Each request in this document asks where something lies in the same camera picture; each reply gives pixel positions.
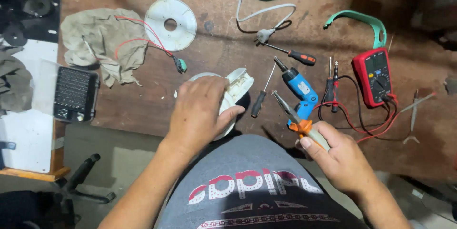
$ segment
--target concrete floor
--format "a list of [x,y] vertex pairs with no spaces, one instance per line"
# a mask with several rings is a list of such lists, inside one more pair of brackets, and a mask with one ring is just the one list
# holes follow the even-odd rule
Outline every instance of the concrete floor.
[[[75,212],[82,216],[77,224],[80,229],[94,229],[108,214],[117,200],[124,195],[129,185],[152,159],[161,137],[92,127],[87,124],[67,126],[65,136],[65,165],[75,171],[93,153],[99,153],[101,160],[92,169],[79,191],[106,195],[114,191],[117,198],[109,204],[98,205],[87,201],[75,201]],[[357,217],[362,213],[357,206],[336,191],[317,167],[316,163],[299,160],[323,185],[331,197]],[[425,195],[422,200],[411,192],[414,187],[402,179],[377,172],[397,199],[408,219],[421,222],[428,229],[457,229],[452,219],[451,206]],[[0,175],[0,192],[19,190],[52,190],[49,183],[37,180]]]

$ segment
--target hand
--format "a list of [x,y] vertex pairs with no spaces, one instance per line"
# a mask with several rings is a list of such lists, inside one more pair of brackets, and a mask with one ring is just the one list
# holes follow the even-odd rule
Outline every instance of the hand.
[[228,79],[219,76],[204,76],[183,83],[163,142],[193,157],[222,133],[232,119],[244,112],[242,106],[233,106],[219,115],[228,84]]
[[352,198],[380,183],[351,136],[338,132],[324,121],[313,124],[313,128],[322,134],[331,149],[326,152],[309,137],[301,138],[298,148],[306,150],[337,190]]

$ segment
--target blue cordless screwdriver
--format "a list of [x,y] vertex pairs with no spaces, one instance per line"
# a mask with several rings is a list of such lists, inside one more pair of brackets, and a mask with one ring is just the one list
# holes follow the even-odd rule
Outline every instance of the blue cordless screwdriver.
[[307,120],[314,106],[318,102],[317,93],[295,68],[288,69],[276,56],[275,62],[283,72],[284,82],[289,86],[294,94],[301,99],[300,103],[298,103],[294,108],[295,112],[297,112],[301,119]]

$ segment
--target workbench surface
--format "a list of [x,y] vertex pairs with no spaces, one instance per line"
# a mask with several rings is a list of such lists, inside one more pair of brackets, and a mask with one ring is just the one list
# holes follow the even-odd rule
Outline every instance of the workbench surface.
[[[96,8],[124,8],[134,10],[140,17],[156,0],[62,0],[63,19],[73,13]],[[414,135],[420,143],[381,141],[369,139],[360,143],[374,169],[396,174],[431,179],[457,179],[453,168],[457,153],[457,107],[452,105],[456,97],[448,96],[442,86],[452,69],[457,68],[457,55],[445,51],[428,40],[420,32],[408,29],[408,20],[414,7],[414,0],[243,0],[240,16],[245,17],[257,10],[277,4],[293,3],[296,12],[290,17],[292,23],[278,30],[270,38],[270,44],[284,49],[295,49],[317,57],[314,67],[306,67],[285,53],[266,46],[256,46],[255,33],[261,28],[271,28],[290,12],[289,8],[274,10],[256,16],[237,25],[235,11],[238,0],[181,0],[186,3],[197,18],[197,35],[191,45],[176,56],[186,61],[185,74],[176,71],[173,60],[162,51],[149,48],[145,62],[134,71],[134,77],[143,85],[119,85],[109,89],[101,86],[98,94],[93,126],[164,136],[169,127],[173,110],[174,91],[201,72],[228,75],[236,68],[246,68],[255,82],[242,99],[249,104],[246,114],[239,118],[235,129],[240,133],[268,136],[286,147],[292,147],[297,138],[286,128],[286,116],[275,98],[267,95],[258,118],[252,118],[250,108],[273,67],[273,56],[281,58],[288,66],[294,67],[311,83],[322,97],[328,76],[328,57],[339,62],[339,74],[354,77],[351,59],[358,53],[373,47],[373,30],[361,22],[340,18],[327,30],[323,25],[328,17],[340,10],[356,10],[380,18],[387,28],[387,45],[394,35],[389,52],[392,86],[397,94],[400,108],[412,102],[416,89],[423,96],[437,91],[437,96],[418,107]],[[59,45],[59,63],[65,64],[63,55],[66,48]],[[267,92],[277,90],[289,104],[298,99],[288,89],[277,68],[268,85]],[[357,98],[354,85],[349,80],[340,82],[340,101],[349,110],[352,122],[359,125]],[[386,110],[369,110],[362,104],[364,123],[379,123],[385,119]],[[409,131],[410,111],[398,117],[392,128],[383,136],[403,138]],[[323,117],[334,126],[348,127],[341,111],[332,114],[323,109]],[[317,112],[310,117],[317,121]],[[365,134],[353,130],[342,130],[355,139]]]

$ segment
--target digital multimeter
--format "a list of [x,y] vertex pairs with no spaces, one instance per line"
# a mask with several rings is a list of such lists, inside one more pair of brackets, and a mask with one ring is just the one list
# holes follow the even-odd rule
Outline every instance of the digital multimeter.
[[387,49],[380,47],[357,55],[352,59],[352,68],[365,105],[377,107],[384,104],[382,98],[392,93]]

